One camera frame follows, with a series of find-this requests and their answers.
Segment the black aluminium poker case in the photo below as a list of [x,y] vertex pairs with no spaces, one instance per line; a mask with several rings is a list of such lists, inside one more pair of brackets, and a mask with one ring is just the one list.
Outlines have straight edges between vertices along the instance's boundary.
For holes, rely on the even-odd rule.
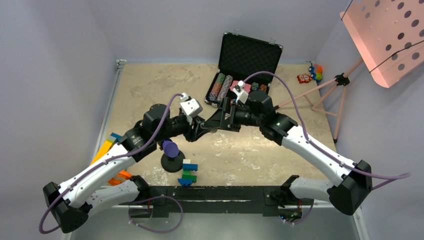
[[225,32],[222,36],[218,67],[204,97],[204,102],[218,107],[221,102],[209,100],[219,73],[231,75],[233,81],[246,79],[260,71],[275,73],[284,47],[280,44]]

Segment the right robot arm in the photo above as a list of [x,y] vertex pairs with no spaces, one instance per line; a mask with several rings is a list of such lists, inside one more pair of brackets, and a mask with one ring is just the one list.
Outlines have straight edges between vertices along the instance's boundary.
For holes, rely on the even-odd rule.
[[276,112],[272,98],[263,91],[249,93],[246,103],[226,98],[203,123],[213,130],[239,132],[242,126],[258,127],[261,134],[312,164],[326,180],[291,178],[280,196],[288,204],[298,199],[330,202],[345,215],[353,215],[372,191],[372,168],[364,160],[355,162],[316,141],[286,114]]

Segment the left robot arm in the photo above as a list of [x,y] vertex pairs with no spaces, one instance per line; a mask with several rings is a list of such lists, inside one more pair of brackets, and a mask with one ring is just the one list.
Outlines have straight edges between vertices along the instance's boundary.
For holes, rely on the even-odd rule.
[[149,185],[141,176],[107,188],[103,184],[157,149],[163,151],[161,165],[165,171],[181,170],[184,155],[172,138],[182,135],[188,142],[195,142],[216,131],[210,120],[198,116],[201,110],[196,101],[189,100],[180,105],[177,116],[170,117],[169,105],[152,105],[96,162],[62,183],[46,184],[43,194],[47,211],[56,220],[57,228],[67,234],[105,208],[132,201],[138,205],[146,203]]

